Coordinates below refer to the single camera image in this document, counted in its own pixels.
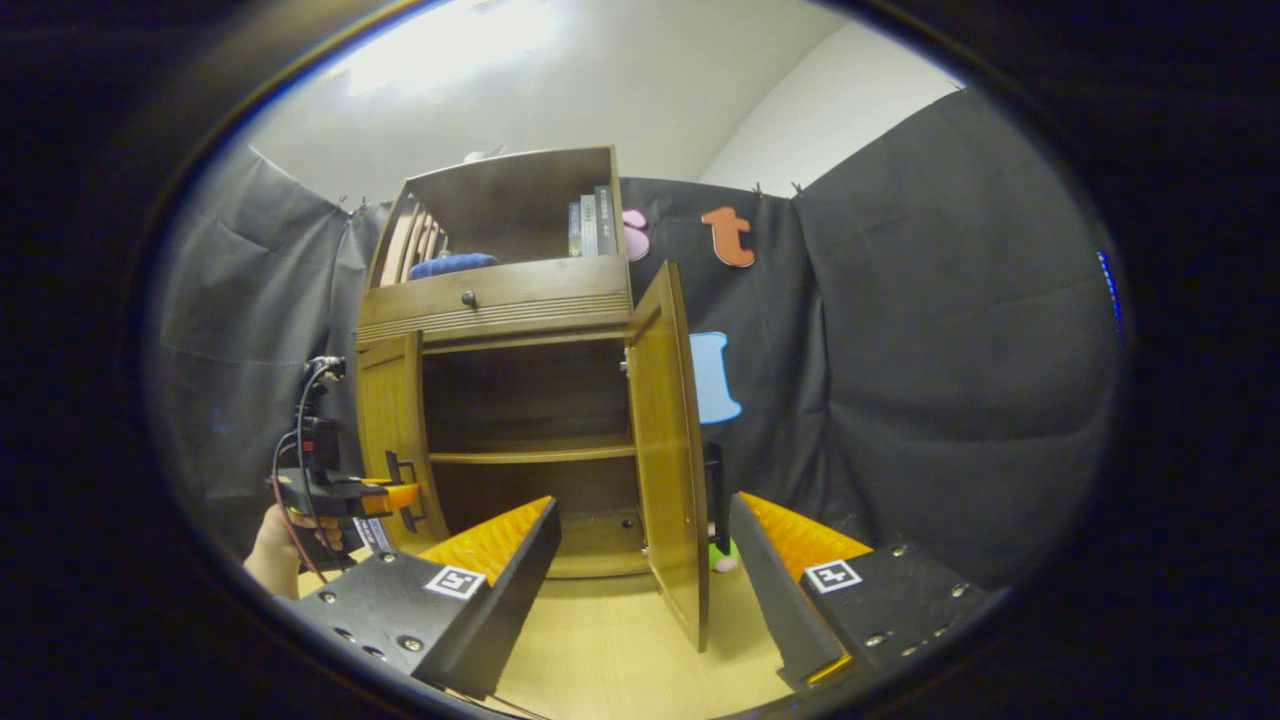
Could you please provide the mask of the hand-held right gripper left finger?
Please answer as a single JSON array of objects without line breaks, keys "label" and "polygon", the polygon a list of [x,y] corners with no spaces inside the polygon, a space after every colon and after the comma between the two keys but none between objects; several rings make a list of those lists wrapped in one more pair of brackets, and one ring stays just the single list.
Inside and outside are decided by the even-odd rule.
[{"label": "hand-held right gripper left finger", "polygon": [[543,496],[421,553],[371,553],[287,607],[356,664],[484,698],[559,544],[561,506]]}]

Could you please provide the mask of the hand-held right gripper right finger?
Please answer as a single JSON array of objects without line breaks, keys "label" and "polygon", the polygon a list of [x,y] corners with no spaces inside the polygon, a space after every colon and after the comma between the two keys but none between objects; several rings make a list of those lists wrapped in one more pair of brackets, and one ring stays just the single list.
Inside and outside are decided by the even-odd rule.
[{"label": "hand-held right gripper right finger", "polygon": [[795,691],[904,671],[997,607],[1001,592],[919,544],[873,548],[764,498],[730,501],[731,541]]}]

